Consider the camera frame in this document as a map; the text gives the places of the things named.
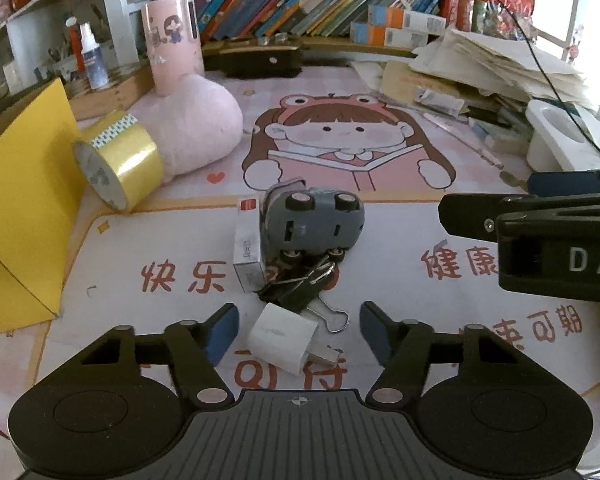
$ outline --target pink plush toy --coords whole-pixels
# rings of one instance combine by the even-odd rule
[[[242,137],[242,111],[229,91],[199,75],[180,78],[167,97],[148,94],[130,112],[158,146],[163,183],[228,155]]]

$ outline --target cartoon hand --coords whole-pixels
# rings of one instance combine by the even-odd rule
[[[451,185],[451,177],[445,168],[428,158],[418,161],[418,172],[433,189],[445,189]]]
[[[247,186],[264,191],[280,182],[281,176],[282,170],[275,160],[258,160],[244,172],[244,181]]]

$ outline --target blue and white patterned tape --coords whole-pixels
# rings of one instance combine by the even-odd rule
[[[133,117],[133,115],[127,114],[109,126],[102,133],[98,134],[96,137],[93,137],[93,139],[91,139],[91,145],[96,149],[101,148],[119,136],[119,134],[125,130],[128,130],[137,122],[138,119]]]

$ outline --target pink pen holder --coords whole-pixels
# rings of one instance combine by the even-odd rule
[[[172,94],[180,76],[204,76],[193,0],[155,0],[142,8],[147,54],[159,96]]]

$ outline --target packing tape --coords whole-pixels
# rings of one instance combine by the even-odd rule
[[[95,192],[113,209],[131,211],[162,183],[158,147],[126,112],[107,114],[82,131],[74,157]]]

